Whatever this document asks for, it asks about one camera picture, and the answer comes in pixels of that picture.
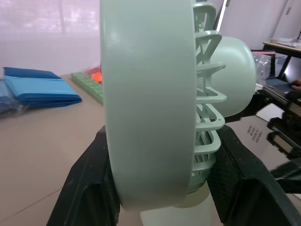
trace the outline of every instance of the white curtain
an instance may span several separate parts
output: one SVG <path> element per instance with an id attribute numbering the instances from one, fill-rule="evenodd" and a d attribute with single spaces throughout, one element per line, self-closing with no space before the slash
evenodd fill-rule
<path id="1" fill-rule="evenodd" d="M 62 75 L 99 62 L 99 0 L 0 0 L 0 67 Z"/>

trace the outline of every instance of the desk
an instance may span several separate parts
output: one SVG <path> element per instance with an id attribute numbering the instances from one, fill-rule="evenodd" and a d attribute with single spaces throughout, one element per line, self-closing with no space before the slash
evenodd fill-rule
<path id="1" fill-rule="evenodd" d="M 279 45 L 275 43 L 271 43 L 268 41 L 265 41 L 263 46 L 264 50 L 274 50 L 277 53 L 287 55 L 287 58 L 282 66 L 282 69 L 280 71 L 279 77 L 282 79 L 284 72 L 286 70 L 286 67 L 288 66 L 288 63 L 290 62 L 292 57 L 296 57 L 301 59 L 301 49 L 297 49 L 294 47 L 289 47 L 289 46 L 284 46 L 284 45 Z"/>

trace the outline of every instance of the red object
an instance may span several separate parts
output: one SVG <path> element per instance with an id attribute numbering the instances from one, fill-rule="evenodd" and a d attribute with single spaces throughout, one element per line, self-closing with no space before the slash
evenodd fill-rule
<path id="1" fill-rule="evenodd" d="M 100 65 L 98 65 L 97 67 L 93 67 L 93 68 L 90 68 L 89 70 L 84 71 L 84 73 L 86 73 L 90 77 L 92 77 L 97 72 L 100 72 L 100 73 L 102 72 Z"/>
<path id="2" fill-rule="evenodd" d="M 96 82 L 102 82 L 102 74 L 100 72 L 93 74 L 91 78 Z"/>

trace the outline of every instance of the plastic bag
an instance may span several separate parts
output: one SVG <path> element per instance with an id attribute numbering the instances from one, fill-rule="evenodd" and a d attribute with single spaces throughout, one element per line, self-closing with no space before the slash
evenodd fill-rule
<path id="1" fill-rule="evenodd" d="M 7 88 L 5 81 L 0 80 L 0 118 L 12 115 L 20 115 L 27 109 L 26 106 L 14 97 Z"/>
<path id="2" fill-rule="evenodd" d="M 256 66 L 256 83 L 266 85 L 265 80 L 270 76 L 271 72 L 271 56 L 253 53 Z"/>

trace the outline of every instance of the black machine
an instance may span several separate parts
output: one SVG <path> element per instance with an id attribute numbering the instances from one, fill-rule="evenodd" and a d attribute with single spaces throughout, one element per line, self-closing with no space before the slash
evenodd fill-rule
<path id="1" fill-rule="evenodd" d="M 231 128 L 218 131 L 222 145 L 207 181 L 225 226 L 301 226 L 301 216 L 286 196 L 301 194 L 301 92 L 264 87 L 226 122 L 255 115 L 270 103 L 284 114 L 268 123 L 273 132 L 267 139 L 290 162 L 269 172 Z M 119 211 L 103 127 L 71 168 L 47 226 L 115 226 Z"/>

